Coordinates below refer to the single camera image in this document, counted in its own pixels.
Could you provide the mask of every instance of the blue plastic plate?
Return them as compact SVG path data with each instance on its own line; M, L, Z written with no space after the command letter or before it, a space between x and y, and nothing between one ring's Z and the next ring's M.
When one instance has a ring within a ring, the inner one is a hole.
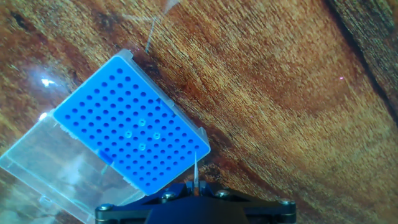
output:
M197 128L122 50L71 94L54 118L145 194L210 152Z

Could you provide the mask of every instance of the wooden surface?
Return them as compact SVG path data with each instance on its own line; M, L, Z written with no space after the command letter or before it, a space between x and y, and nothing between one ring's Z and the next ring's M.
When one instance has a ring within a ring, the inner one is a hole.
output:
M172 3L0 3L0 151L130 48L207 130L203 179L293 198L299 223L396 223L398 128L326 3L182 1L164 14Z

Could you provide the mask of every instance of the transparent plastic box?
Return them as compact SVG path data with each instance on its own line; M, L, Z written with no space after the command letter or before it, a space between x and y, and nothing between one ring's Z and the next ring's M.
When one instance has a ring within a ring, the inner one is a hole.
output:
M144 196L62 130L52 112L0 157L0 167L42 195L40 205L54 203L83 223L94 223L98 205L124 205Z

